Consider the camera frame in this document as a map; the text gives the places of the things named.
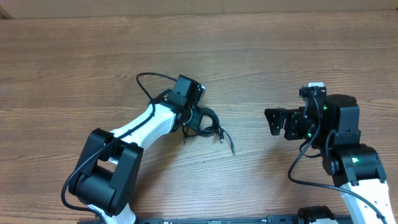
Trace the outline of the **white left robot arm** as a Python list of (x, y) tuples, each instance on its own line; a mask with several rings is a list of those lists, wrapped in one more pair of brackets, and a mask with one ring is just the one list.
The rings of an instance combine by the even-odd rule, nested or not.
[(180, 125), (198, 124), (205, 87), (184, 75), (174, 87), (149, 97), (145, 112), (110, 132), (92, 131), (74, 171), (65, 181), (64, 206), (94, 213), (97, 223), (135, 223), (129, 201), (144, 151)]

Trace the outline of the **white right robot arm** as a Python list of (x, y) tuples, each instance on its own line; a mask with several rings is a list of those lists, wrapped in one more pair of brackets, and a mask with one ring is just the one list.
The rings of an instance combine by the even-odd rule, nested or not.
[[(294, 110), (267, 108), (264, 111), (271, 134), (281, 130), (291, 140), (302, 139), (300, 154), (288, 171), (290, 181), (339, 191), (353, 223), (394, 223), (386, 171), (376, 150), (361, 143), (359, 106), (348, 95), (307, 96), (304, 107)], [(308, 148), (318, 149), (325, 172), (333, 184), (298, 180), (294, 167)]]

